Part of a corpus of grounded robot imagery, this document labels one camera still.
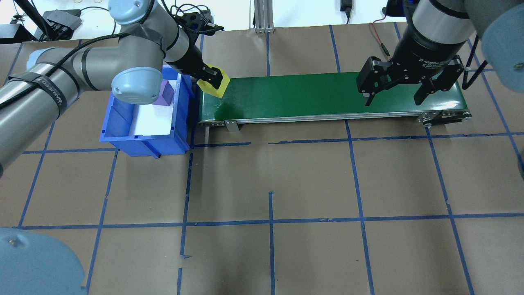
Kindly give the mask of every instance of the red wire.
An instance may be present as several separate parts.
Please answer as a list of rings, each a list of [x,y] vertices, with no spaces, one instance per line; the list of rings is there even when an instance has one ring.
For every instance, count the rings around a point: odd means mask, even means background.
[[[378,39],[379,45],[382,44],[382,40],[380,40],[380,36],[378,35],[377,29],[375,28],[374,23],[379,22],[379,21],[384,20],[384,19],[386,19],[386,16],[384,16],[381,19],[374,20],[372,23],[369,23],[371,25],[371,27],[373,28],[373,30],[375,31],[375,34],[377,35],[377,39]]]

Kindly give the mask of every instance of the metal bracket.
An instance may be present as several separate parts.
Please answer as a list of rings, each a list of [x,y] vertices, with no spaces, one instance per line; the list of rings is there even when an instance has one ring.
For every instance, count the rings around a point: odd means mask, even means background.
[[[199,125],[204,126],[204,127],[226,126],[224,121],[205,121],[205,122],[200,122]]]
[[[240,131],[240,127],[238,126],[238,122],[236,120],[205,121],[205,122],[200,122],[199,126],[203,126],[203,127],[226,126],[227,130],[229,132],[238,132],[238,131]]]
[[[229,132],[238,132],[240,131],[240,128],[238,128],[238,124],[236,121],[225,121],[227,130]]]
[[[255,32],[274,33],[273,0],[254,0],[255,2]]]
[[[469,121],[472,118],[469,110],[457,111],[431,111],[423,112],[417,118],[417,122],[422,123],[424,127],[431,128],[434,125],[444,125]]]

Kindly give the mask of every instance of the white wall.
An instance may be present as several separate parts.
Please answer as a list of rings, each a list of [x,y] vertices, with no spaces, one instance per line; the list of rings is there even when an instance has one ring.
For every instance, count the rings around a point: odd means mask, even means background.
[[[108,0],[95,3],[94,0],[82,0],[76,4],[73,0],[34,0],[39,12],[55,9],[82,9],[87,6],[107,8]],[[207,5],[211,9],[215,23],[226,30],[244,30],[252,27],[253,0],[177,0],[177,4],[192,3]],[[382,18],[381,9],[387,0],[354,0],[351,24],[369,23]],[[171,6],[174,0],[166,0]],[[276,27],[307,27],[339,25],[346,23],[344,12],[340,12],[340,0],[273,0],[274,25]],[[12,0],[0,0],[0,23],[8,24],[15,14]],[[75,31],[73,39],[87,39],[110,34],[113,19],[101,9],[84,10],[82,25]],[[36,25],[26,17],[26,28],[34,33]],[[384,22],[405,21],[403,18],[387,17]]]

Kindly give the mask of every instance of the purple block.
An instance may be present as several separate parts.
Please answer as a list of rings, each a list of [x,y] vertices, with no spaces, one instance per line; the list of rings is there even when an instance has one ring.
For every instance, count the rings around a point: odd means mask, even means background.
[[[160,85],[160,95],[158,99],[153,102],[157,106],[169,106],[173,101],[174,90],[168,80],[162,80]]]

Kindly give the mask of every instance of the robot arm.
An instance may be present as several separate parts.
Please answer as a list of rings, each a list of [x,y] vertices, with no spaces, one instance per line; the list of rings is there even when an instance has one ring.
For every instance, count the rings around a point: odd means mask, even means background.
[[[122,30],[97,39],[119,37],[117,46],[35,51],[28,70],[0,89],[0,177],[84,91],[112,90],[129,103],[152,103],[164,61],[215,89],[221,86],[221,71],[202,61],[194,33],[181,29],[157,1],[111,0],[108,8]]]
[[[416,105],[439,90],[448,91],[464,71],[456,53],[474,30],[483,38],[486,59],[505,86],[524,92],[524,0],[404,0],[398,4],[403,4],[408,28],[395,53],[388,61],[370,57],[357,77],[367,106],[377,93],[398,84],[421,84],[414,94]]]

